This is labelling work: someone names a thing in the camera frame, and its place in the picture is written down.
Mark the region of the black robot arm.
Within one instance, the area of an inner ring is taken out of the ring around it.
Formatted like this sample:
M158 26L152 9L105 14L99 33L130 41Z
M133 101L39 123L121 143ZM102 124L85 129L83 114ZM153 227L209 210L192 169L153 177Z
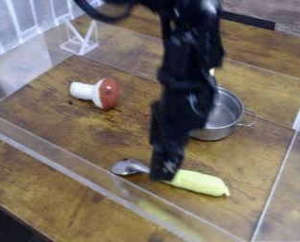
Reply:
M210 70L221 67L220 0L132 0L160 17L164 44L157 80L160 98L150 104L150 180L170 181L182 164L190 132L205 127L219 85Z

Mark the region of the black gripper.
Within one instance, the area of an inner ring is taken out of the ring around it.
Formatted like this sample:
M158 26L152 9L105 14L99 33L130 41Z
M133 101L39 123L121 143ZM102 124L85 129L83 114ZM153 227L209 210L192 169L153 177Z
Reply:
M182 164L190 132L205 127L216 106L213 78L162 78L162 93L150 104L150 180L170 182Z

